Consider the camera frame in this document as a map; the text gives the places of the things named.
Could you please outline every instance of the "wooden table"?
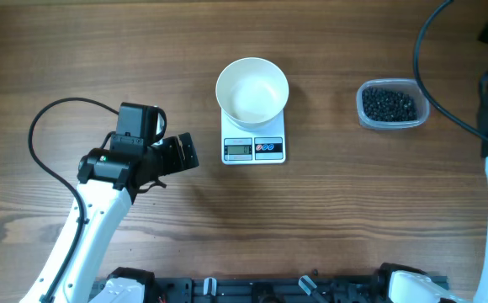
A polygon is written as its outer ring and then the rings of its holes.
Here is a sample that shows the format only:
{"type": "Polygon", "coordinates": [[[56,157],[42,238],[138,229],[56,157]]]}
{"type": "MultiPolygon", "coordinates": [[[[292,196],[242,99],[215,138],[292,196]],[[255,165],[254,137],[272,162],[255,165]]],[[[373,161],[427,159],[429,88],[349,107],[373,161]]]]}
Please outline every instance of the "wooden table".
{"type": "MultiPolygon", "coordinates": [[[[163,178],[115,232],[99,276],[371,274],[403,263],[450,278],[471,298],[484,256],[487,187],[480,141],[436,111],[413,130],[358,124],[365,81],[412,77],[416,33],[440,0],[149,3],[0,8],[0,302],[19,300],[59,235],[72,196],[31,160],[27,131],[71,96],[157,104],[169,136],[190,131],[200,167],[163,178]],[[288,161],[224,166],[215,81],[232,61],[267,58],[290,83],[288,161]]],[[[456,2],[430,28],[422,75],[475,122],[488,2],[456,2]]],[[[76,183],[81,156],[114,130],[90,104],[39,122],[41,159],[76,183]]]]}

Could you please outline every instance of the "wire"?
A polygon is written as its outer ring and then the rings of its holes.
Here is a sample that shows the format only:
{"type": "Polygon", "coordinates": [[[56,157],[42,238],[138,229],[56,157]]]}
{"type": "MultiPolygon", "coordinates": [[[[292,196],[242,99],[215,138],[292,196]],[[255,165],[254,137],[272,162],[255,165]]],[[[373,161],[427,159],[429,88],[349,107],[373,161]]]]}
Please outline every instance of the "wire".
{"type": "Polygon", "coordinates": [[[164,182],[162,182],[162,181],[160,181],[160,180],[157,179],[157,180],[154,180],[154,182],[151,183],[151,185],[149,185],[148,188],[146,188],[146,189],[137,189],[137,193],[138,194],[145,194],[146,192],[148,192],[150,189],[152,189],[155,186],[160,186],[163,189],[167,187],[167,185],[164,182]]]}
{"type": "Polygon", "coordinates": [[[102,149],[103,149],[104,147],[106,147],[106,144],[108,144],[109,138],[111,138],[111,136],[112,136],[112,135],[114,135],[114,134],[115,134],[115,132],[114,132],[114,131],[110,131],[110,132],[109,132],[109,133],[106,135],[105,139],[103,139],[103,143],[102,143],[102,145],[100,146],[100,148],[102,148],[102,149]]]}
{"type": "Polygon", "coordinates": [[[488,72],[485,72],[478,82],[478,94],[480,95],[480,101],[483,102],[485,83],[488,81],[488,72]]]}
{"type": "Polygon", "coordinates": [[[42,161],[36,156],[36,153],[34,152],[33,148],[33,132],[34,132],[34,126],[36,125],[36,122],[40,119],[40,117],[50,108],[62,104],[65,102],[69,101],[82,101],[82,102],[87,102],[90,104],[95,104],[98,106],[101,106],[110,112],[114,114],[119,114],[118,111],[115,109],[110,108],[108,105],[101,104],[100,102],[87,99],[87,98],[78,98],[78,97],[72,97],[72,98],[63,98],[61,100],[57,100],[55,102],[52,102],[46,107],[44,107],[33,119],[33,122],[31,122],[31,126],[29,127],[29,136],[27,138],[27,145],[29,147],[29,152],[33,158],[33,160],[42,168],[45,172],[47,172],[51,177],[56,178],[59,182],[61,182],[65,187],[70,190],[72,195],[77,201],[77,205],[79,206],[79,219],[77,221],[77,229],[76,229],[76,234],[74,235],[74,239],[72,240],[72,244],[70,245],[70,248],[68,249],[68,253],[65,256],[65,259],[62,262],[61,267],[59,268],[59,271],[56,274],[56,277],[54,278],[53,282],[51,282],[50,288],[46,292],[44,298],[40,299],[42,302],[51,302],[51,297],[53,296],[53,293],[56,290],[57,285],[61,281],[62,275],[65,273],[66,267],[70,263],[70,260],[72,259],[72,255],[74,254],[77,244],[79,243],[79,238],[82,235],[83,231],[83,222],[85,221],[85,203],[82,200],[82,197],[79,195],[79,193],[61,176],[59,176],[57,173],[52,171],[49,167],[47,167],[42,161]]]}
{"type": "Polygon", "coordinates": [[[444,3],[442,3],[437,10],[427,19],[426,23],[422,26],[422,29],[420,29],[420,34],[418,35],[418,38],[416,40],[416,45],[414,46],[414,59],[412,62],[412,68],[414,71],[414,78],[416,79],[416,83],[418,84],[418,87],[422,90],[423,95],[429,100],[429,103],[432,104],[440,113],[445,115],[447,118],[452,120],[455,124],[461,126],[463,129],[467,130],[469,133],[478,136],[481,140],[485,141],[488,143],[488,136],[480,133],[477,129],[474,127],[464,123],[462,120],[448,112],[443,106],[435,100],[431,96],[431,94],[427,91],[425,85],[423,85],[422,79],[420,77],[420,69],[418,67],[418,59],[420,57],[420,45],[422,44],[422,40],[424,35],[426,34],[427,28],[429,27],[429,24],[437,17],[437,15],[445,9],[449,4],[453,3],[454,0],[446,0],[444,3]]]}

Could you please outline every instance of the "white bowl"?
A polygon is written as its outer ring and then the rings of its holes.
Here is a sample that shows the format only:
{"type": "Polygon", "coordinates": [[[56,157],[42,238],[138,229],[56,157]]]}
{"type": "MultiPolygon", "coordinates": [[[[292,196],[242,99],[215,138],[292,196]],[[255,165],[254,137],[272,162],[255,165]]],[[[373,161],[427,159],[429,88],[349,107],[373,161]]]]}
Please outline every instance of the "white bowl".
{"type": "Polygon", "coordinates": [[[218,77],[216,98],[231,120],[245,128],[267,124],[284,110],[289,83],[270,61],[244,58],[232,62],[218,77]]]}

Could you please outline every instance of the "clear plastic container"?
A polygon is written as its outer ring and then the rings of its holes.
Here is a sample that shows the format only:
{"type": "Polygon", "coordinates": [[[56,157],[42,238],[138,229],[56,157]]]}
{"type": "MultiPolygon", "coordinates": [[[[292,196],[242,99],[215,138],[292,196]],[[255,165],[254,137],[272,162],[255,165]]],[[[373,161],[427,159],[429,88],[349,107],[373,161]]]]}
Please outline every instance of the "clear plastic container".
{"type": "Polygon", "coordinates": [[[372,130],[399,130],[424,123],[429,117],[429,101],[423,96],[416,80],[413,79],[379,79],[364,83],[356,93],[356,108],[360,125],[372,130]],[[403,92],[414,98],[416,106],[416,120],[406,122],[382,122],[371,120],[363,111],[362,92],[366,88],[384,88],[396,92],[403,92]]]}

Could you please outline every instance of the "black cable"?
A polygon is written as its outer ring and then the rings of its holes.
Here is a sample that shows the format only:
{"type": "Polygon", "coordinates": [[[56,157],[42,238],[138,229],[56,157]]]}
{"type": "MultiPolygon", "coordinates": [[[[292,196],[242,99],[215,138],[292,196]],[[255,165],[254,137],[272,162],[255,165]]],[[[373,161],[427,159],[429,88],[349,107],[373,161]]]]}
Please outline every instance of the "black cable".
{"type": "Polygon", "coordinates": [[[138,194],[145,194],[146,192],[148,192],[149,190],[151,190],[155,186],[160,186],[163,189],[167,187],[167,185],[164,182],[162,182],[160,180],[156,180],[153,183],[151,183],[151,185],[149,185],[149,187],[146,189],[137,189],[137,193],[138,194]]]}
{"type": "Polygon", "coordinates": [[[485,83],[488,81],[488,72],[485,72],[478,82],[478,95],[480,96],[480,102],[483,102],[483,96],[485,95],[485,83]]]}
{"type": "Polygon", "coordinates": [[[33,160],[38,164],[45,172],[47,172],[51,177],[56,178],[59,182],[61,182],[65,187],[70,190],[72,195],[77,201],[77,205],[79,208],[79,219],[77,221],[77,229],[76,229],[76,234],[74,235],[74,239],[72,240],[72,244],[70,245],[70,248],[68,249],[68,253],[65,256],[65,259],[62,262],[61,267],[59,268],[59,271],[56,274],[56,277],[54,278],[53,282],[51,282],[50,288],[46,292],[45,296],[43,299],[40,301],[42,302],[51,302],[51,297],[53,296],[53,293],[55,292],[55,289],[57,285],[59,284],[59,281],[61,281],[62,275],[65,273],[66,267],[70,263],[70,259],[72,258],[72,255],[74,254],[74,251],[76,250],[77,244],[79,242],[79,238],[82,235],[82,230],[83,230],[83,222],[85,221],[85,203],[82,200],[82,197],[79,195],[79,193],[61,176],[59,176],[57,173],[52,171],[49,167],[47,167],[42,161],[36,156],[36,153],[34,153],[34,148],[33,148],[33,131],[34,131],[34,126],[36,125],[36,122],[40,119],[40,117],[50,108],[69,101],[82,101],[82,102],[87,102],[90,104],[95,104],[98,106],[101,106],[110,112],[114,114],[119,114],[118,111],[115,109],[110,108],[108,105],[101,104],[100,102],[87,99],[87,98],[78,98],[78,97],[72,97],[72,98],[64,98],[61,100],[57,100],[55,102],[52,102],[48,104],[46,107],[44,107],[33,119],[33,122],[31,122],[31,126],[29,127],[29,136],[27,138],[27,145],[29,147],[29,152],[33,158],[33,160]]]}
{"type": "Polygon", "coordinates": [[[420,30],[420,34],[418,35],[418,39],[416,40],[416,45],[414,46],[414,59],[413,59],[413,70],[414,70],[414,78],[416,79],[416,83],[418,84],[418,87],[422,90],[423,95],[429,100],[429,103],[432,104],[440,113],[445,115],[447,118],[452,120],[455,124],[461,126],[463,129],[467,130],[469,133],[478,136],[481,140],[485,141],[488,143],[488,136],[480,133],[477,129],[474,127],[464,123],[462,120],[454,116],[453,114],[450,114],[445,108],[440,105],[435,98],[431,96],[431,94],[427,91],[426,87],[423,85],[422,79],[420,77],[420,70],[418,67],[418,59],[420,57],[420,45],[422,44],[423,36],[426,34],[427,28],[429,27],[429,24],[437,17],[437,15],[445,9],[449,4],[453,3],[454,0],[446,0],[443,4],[441,4],[437,10],[427,19],[426,23],[422,26],[422,29],[420,30]]]}
{"type": "Polygon", "coordinates": [[[112,136],[112,135],[114,135],[114,134],[115,134],[115,132],[114,132],[114,131],[110,131],[110,132],[109,132],[109,133],[106,135],[105,139],[103,139],[103,143],[102,143],[102,145],[100,146],[100,148],[102,148],[102,149],[103,149],[104,147],[106,147],[106,144],[108,144],[109,138],[111,138],[111,136],[112,136]]]}

